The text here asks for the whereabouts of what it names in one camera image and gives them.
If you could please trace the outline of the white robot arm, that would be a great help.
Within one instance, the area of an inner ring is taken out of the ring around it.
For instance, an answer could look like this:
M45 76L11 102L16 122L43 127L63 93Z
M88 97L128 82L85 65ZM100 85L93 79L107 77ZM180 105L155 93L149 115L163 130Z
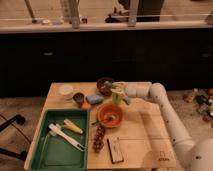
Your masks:
M151 82L115 82L126 98L151 99L163 116L174 151L187 171L213 171L213 138L196 143L169 102L165 87Z

